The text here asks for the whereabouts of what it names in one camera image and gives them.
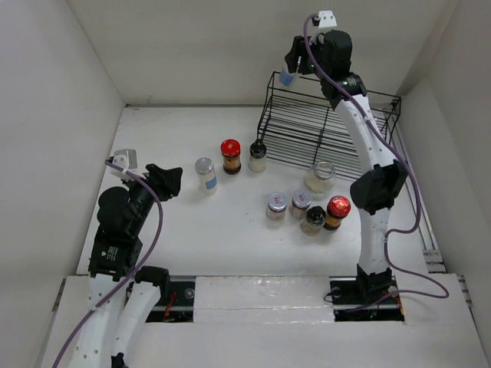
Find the red cap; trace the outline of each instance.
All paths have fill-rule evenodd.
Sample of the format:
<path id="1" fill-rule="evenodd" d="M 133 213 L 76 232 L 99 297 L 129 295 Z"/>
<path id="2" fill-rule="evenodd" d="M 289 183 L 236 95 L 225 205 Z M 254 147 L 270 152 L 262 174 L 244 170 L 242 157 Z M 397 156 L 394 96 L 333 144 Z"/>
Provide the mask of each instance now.
<path id="1" fill-rule="evenodd" d="M 220 149 L 224 156 L 234 157 L 240 153 L 240 143 L 236 140 L 224 140 Z"/>
<path id="2" fill-rule="evenodd" d="M 346 217 L 350 213 L 351 203 L 348 198 L 337 195 L 329 201 L 328 209 L 334 216 Z"/>

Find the jar lid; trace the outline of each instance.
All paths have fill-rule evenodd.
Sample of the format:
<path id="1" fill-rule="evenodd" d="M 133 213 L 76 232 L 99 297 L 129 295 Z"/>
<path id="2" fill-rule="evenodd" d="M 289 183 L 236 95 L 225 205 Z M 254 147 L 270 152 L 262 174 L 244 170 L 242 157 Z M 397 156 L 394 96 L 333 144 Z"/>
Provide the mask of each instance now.
<path id="1" fill-rule="evenodd" d="M 351 203 L 348 198 L 336 195 L 329 201 L 328 209 L 334 216 L 346 217 L 350 213 Z"/>
<path id="2" fill-rule="evenodd" d="M 283 193 L 273 193 L 268 200 L 268 207 L 275 212 L 281 212 L 286 210 L 287 198 Z"/>
<path id="3" fill-rule="evenodd" d="M 297 190 L 293 193 L 292 203 L 299 209 L 307 209 L 312 204 L 312 194 L 308 190 Z"/>
<path id="4" fill-rule="evenodd" d="M 329 180 L 336 174 L 334 165 L 329 161 L 319 161 L 314 165 L 314 175 L 320 180 Z"/>
<path id="5" fill-rule="evenodd" d="M 325 216 L 326 214 L 324 209 L 321 206 L 317 205 L 309 209 L 305 217 L 309 224 L 323 225 L 325 223 Z"/>
<path id="6" fill-rule="evenodd" d="M 202 157 L 194 164 L 194 169 L 200 175 L 204 175 L 213 170 L 213 161 L 208 157 Z"/>
<path id="7" fill-rule="evenodd" d="M 249 153 L 253 159 L 261 159 L 266 156 L 266 146 L 261 140 L 255 140 L 249 148 Z"/>
<path id="8" fill-rule="evenodd" d="M 240 153 L 240 143 L 236 140 L 224 140 L 220 149 L 224 156 L 234 157 Z"/>

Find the white table surface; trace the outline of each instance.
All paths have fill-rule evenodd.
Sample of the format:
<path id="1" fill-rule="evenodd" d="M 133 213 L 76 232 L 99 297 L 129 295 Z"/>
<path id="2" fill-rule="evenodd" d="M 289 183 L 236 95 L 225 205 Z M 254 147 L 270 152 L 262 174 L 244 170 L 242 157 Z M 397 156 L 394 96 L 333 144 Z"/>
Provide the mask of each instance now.
<path id="1" fill-rule="evenodd" d="M 446 300 L 401 295 L 405 322 L 336 322 L 328 278 L 198 278 L 195 322 L 145 324 L 131 367 L 487 368 L 454 274 L 436 274 Z M 87 308 L 87 277 L 70 277 L 42 368 L 51 367 Z M 400 274 L 400 288 L 436 288 Z M 60 368 L 73 353 L 74 344 Z"/>
<path id="2" fill-rule="evenodd" d="M 247 167 L 249 145 L 255 139 L 261 115 L 258 107 L 150 107 L 126 108 L 120 119 L 111 152 L 137 150 L 139 168 L 148 163 L 169 169 L 183 167 L 181 193 L 163 204 L 163 234 L 148 264 L 169 268 L 174 275 L 355 275 L 360 254 L 360 220 L 357 209 L 336 232 L 304 235 L 299 220 L 286 215 L 275 224 L 265 216 L 273 192 L 292 193 L 304 187 L 305 171 L 268 161 L 266 171 Z M 222 170 L 220 143 L 237 139 L 242 145 L 242 171 L 229 176 Z M 195 161 L 207 156 L 216 165 L 218 192 L 206 196 L 199 190 Z M 101 192 L 120 185 L 107 169 Z M 338 179 L 329 197 L 315 202 L 326 206 L 332 195 L 349 197 L 350 183 Z M 94 209 L 84 250 L 77 268 L 86 274 L 98 227 Z M 153 207 L 140 233 L 146 251 L 157 227 Z M 409 228 L 414 210 L 403 189 L 390 217 L 391 226 Z M 402 267 L 426 272 L 421 235 L 393 235 L 390 255 Z"/>

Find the wire rack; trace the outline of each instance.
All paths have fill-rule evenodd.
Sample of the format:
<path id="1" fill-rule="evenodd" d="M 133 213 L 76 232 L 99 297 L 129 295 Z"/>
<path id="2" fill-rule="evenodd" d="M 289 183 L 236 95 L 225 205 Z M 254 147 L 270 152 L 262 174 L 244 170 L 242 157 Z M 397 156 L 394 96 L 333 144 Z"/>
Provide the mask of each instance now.
<path id="1" fill-rule="evenodd" d="M 257 129 L 257 138 L 268 148 L 268 158 L 303 169 L 327 160 L 339 176 L 357 179 L 361 175 L 360 160 L 348 131 L 329 102 L 323 97 L 277 88 L 277 76 L 278 72 L 273 72 L 269 79 Z M 320 90 L 318 80 L 300 79 L 304 84 L 317 83 L 310 87 Z M 400 116 L 401 98 L 373 91 L 369 91 L 369 98 L 389 101 L 371 107 L 371 112 L 382 136 L 390 142 Z"/>

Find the glass jar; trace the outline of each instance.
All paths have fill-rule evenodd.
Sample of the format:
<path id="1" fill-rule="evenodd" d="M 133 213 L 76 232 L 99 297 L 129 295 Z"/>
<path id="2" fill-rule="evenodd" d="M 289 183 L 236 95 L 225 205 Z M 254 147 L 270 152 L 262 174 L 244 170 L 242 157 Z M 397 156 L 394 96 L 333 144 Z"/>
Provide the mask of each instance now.
<path id="1" fill-rule="evenodd" d="M 268 200 L 268 208 L 266 209 L 266 215 L 268 219 L 273 221 L 280 221 L 285 218 L 287 198 L 283 193 L 273 193 Z"/>
<path id="2" fill-rule="evenodd" d="M 224 140 L 220 146 L 223 156 L 223 170 L 229 175 L 235 175 L 241 169 L 240 143 L 236 140 Z"/>
<path id="3" fill-rule="evenodd" d="M 300 227 L 302 231 L 308 236 L 316 236 L 322 230 L 322 226 L 325 223 L 325 211 L 317 205 L 307 211 Z"/>
<path id="4" fill-rule="evenodd" d="M 312 195 L 308 190 L 297 190 L 293 193 L 290 213 L 293 217 L 301 219 L 307 213 L 308 207 L 312 204 Z"/>
<path id="5" fill-rule="evenodd" d="M 348 216 L 351 211 L 351 203 L 348 198 L 336 195 L 328 203 L 328 215 L 325 219 L 324 228 L 326 230 L 337 230 L 341 226 L 341 221 Z"/>
<path id="6" fill-rule="evenodd" d="M 194 169 L 199 175 L 199 187 L 203 193 L 214 194 L 217 186 L 213 161 L 207 157 L 202 157 L 196 161 Z"/>
<path id="7" fill-rule="evenodd" d="M 266 169 L 266 146 L 261 140 L 255 140 L 249 147 L 249 168 L 254 173 L 261 173 Z"/>
<path id="8" fill-rule="evenodd" d="M 305 176 L 305 185 L 316 194 L 327 193 L 336 183 L 336 170 L 328 161 L 314 164 Z"/>

